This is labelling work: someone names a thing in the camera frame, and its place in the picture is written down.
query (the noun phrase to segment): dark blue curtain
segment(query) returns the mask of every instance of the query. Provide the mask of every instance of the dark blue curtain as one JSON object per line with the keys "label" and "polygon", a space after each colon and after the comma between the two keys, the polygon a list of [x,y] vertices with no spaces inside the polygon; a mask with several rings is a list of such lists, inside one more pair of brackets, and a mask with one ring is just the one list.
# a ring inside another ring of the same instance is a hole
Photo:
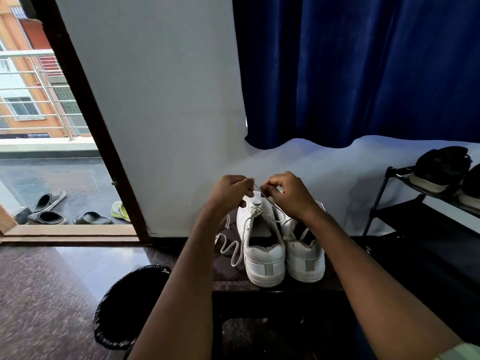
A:
{"label": "dark blue curtain", "polygon": [[480,143],[480,0],[233,0],[246,140]]}

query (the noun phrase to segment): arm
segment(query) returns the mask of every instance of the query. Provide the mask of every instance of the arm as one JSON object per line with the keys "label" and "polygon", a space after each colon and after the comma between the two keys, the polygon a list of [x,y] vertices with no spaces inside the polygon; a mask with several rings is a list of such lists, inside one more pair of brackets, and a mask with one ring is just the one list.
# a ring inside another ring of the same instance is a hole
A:
{"label": "arm", "polygon": [[225,175],[213,188],[129,360],[211,358],[215,234],[253,189],[254,181],[243,175]]}
{"label": "arm", "polygon": [[[283,187],[282,193],[277,186]],[[432,360],[462,343],[318,207],[300,178],[290,172],[277,174],[261,189],[320,242],[379,360]]]}

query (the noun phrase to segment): black trash bag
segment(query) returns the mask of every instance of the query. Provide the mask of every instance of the black trash bag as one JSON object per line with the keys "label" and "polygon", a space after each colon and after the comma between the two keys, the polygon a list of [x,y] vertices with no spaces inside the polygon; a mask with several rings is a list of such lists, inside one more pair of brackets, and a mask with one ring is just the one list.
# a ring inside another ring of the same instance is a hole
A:
{"label": "black trash bag", "polygon": [[140,335],[170,273],[166,266],[147,265],[112,285],[95,312],[95,341],[110,350],[127,350]]}

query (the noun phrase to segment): forearm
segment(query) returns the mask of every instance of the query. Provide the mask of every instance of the forearm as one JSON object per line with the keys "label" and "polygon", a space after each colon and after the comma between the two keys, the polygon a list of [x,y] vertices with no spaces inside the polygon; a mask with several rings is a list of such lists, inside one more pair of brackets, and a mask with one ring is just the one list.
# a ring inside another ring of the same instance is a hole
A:
{"label": "forearm", "polygon": [[220,220],[208,208],[198,216],[129,360],[211,357],[212,266]]}
{"label": "forearm", "polygon": [[378,359],[433,359],[461,339],[388,274],[332,217],[305,220],[332,262]]}

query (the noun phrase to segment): hand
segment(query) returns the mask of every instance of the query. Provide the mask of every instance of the hand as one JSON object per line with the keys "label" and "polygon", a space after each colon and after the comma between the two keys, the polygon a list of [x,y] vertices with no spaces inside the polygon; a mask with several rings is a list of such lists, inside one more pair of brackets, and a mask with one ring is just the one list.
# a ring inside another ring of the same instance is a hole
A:
{"label": "hand", "polygon": [[245,207],[243,196],[254,196],[254,180],[243,175],[224,175],[214,186],[206,208],[224,218],[237,207]]}
{"label": "hand", "polygon": [[[282,192],[277,189],[278,186],[283,188]],[[283,212],[297,221],[305,223],[306,218],[319,209],[303,181],[291,172],[271,176],[260,189],[265,196],[272,197]]]}

